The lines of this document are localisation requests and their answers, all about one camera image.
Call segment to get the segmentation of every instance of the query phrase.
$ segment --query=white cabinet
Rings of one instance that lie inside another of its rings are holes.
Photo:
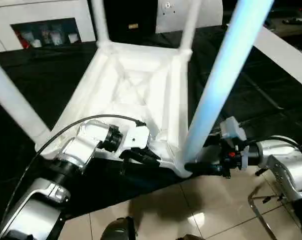
[[[5,50],[22,49],[12,25],[41,21],[75,19],[82,42],[94,41],[94,31],[86,0],[41,1],[1,0],[0,43]]]

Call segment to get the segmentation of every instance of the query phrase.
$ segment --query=black tablecloth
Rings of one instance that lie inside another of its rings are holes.
[[[189,119],[192,119],[224,36],[223,27],[196,31],[188,69]],[[181,32],[156,34],[130,43],[177,48]],[[96,51],[94,42],[0,53],[0,64],[52,128]],[[302,143],[302,85],[253,48],[220,113],[218,123],[235,116],[249,137],[284,135]],[[0,106],[0,219],[18,177],[34,155],[34,144]],[[31,168],[21,191],[47,164]],[[120,162],[93,160],[72,191],[68,217],[126,201],[182,181],[171,170],[132,164],[119,175]]]

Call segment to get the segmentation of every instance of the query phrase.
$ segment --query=cable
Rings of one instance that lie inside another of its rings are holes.
[[[88,117],[84,117],[82,119],[79,119],[71,124],[69,124],[68,126],[66,126],[65,128],[63,128],[62,130],[60,130],[57,134],[55,134],[53,137],[51,137],[38,151],[37,153],[35,154],[35,156],[32,158],[32,160],[30,161],[30,163],[27,165],[27,167],[25,168],[22,176],[20,177],[16,187],[14,188],[14,191],[10,197],[10,200],[9,202],[7,203],[6,205],[6,208],[5,208],[5,211],[4,211],[4,215],[3,215],[3,218],[1,220],[1,224],[0,224],[0,227],[2,226],[3,222],[4,222],[4,219],[6,218],[7,214],[8,214],[8,211],[10,209],[10,206],[12,204],[12,201],[13,201],[13,198],[17,192],[17,189],[19,188],[19,186],[21,185],[21,182],[22,180],[24,179],[27,171],[29,170],[30,166],[33,164],[33,162],[40,156],[40,154],[42,153],[42,151],[44,151],[45,148],[47,148],[48,145],[50,145],[56,138],[58,138],[60,135],[62,135],[64,132],[66,132],[68,129],[72,128],[73,126],[77,125],[77,124],[80,124],[84,121],[87,121],[87,120],[90,120],[90,119],[98,119],[98,118],[118,118],[118,119],[125,119],[125,120],[129,120],[129,121],[132,121],[132,122],[135,122],[136,123],[136,126],[142,126],[142,125],[145,125],[144,122],[142,121],[139,121],[137,119],[134,119],[134,118],[131,118],[131,117],[128,117],[128,116],[122,116],[122,115],[116,115],[116,114],[100,114],[100,115],[93,115],[93,116],[88,116]]]

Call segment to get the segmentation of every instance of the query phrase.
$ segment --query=tiled floor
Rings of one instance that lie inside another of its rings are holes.
[[[277,189],[270,173],[256,177],[255,170],[235,170],[231,179],[194,178],[72,219],[60,240],[99,240],[108,223],[126,216],[134,218],[138,240],[175,240],[186,234],[210,240],[268,240],[247,197],[258,185],[263,196]],[[279,240],[302,240],[289,204],[271,200],[256,205]]]

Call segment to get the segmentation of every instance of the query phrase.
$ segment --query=robotic arm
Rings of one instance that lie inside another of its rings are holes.
[[[230,178],[230,169],[248,165],[261,168],[257,174],[271,170],[284,196],[292,202],[302,225],[302,149],[285,137],[247,140],[234,117],[220,125],[220,135],[210,136],[197,162],[185,169],[195,174]],[[83,122],[52,162],[48,177],[36,179],[6,217],[0,239],[57,239],[64,225],[63,205],[70,199],[68,186],[81,175],[96,149],[113,153],[123,163],[133,159],[159,166],[160,159],[148,148],[150,132],[144,123],[125,134],[118,127],[92,119]],[[210,147],[219,149],[218,159],[206,161]]]
[[[95,150],[112,152],[124,161],[130,158],[159,166],[159,157],[147,147],[149,134],[144,123],[125,134],[95,119],[82,123],[52,161],[48,176],[36,179],[7,215],[0,239],[57,239],[65,222],[63,206],[71,197],[67,188],[84,173]]]
[[[207,148],[212,146],[220,148],[219,163],[211,164],[200,161],[189,163],[185,168],[196,174],[222,175],[227,178],[230,178],[230,169],[236,167],[245,169],[248,165],[260,167],[260,170],[256,172],[257,176],[267,170],[272,171],[282,192],[279,197],[284,197],[292,203],[302,231],[302,147],[293,140],[282,136],[247,140],[244,130],[239,127],[234,117],[222,122],[220,127],[220,135],[210,136],[206,143],[209,145]],[[201,159],[207,159],[206,152],[203,153]],[[276,240],[275,235],[254,205],[253,195],[257,191],[258,189],[249,196],[249,203],[271,238]]]

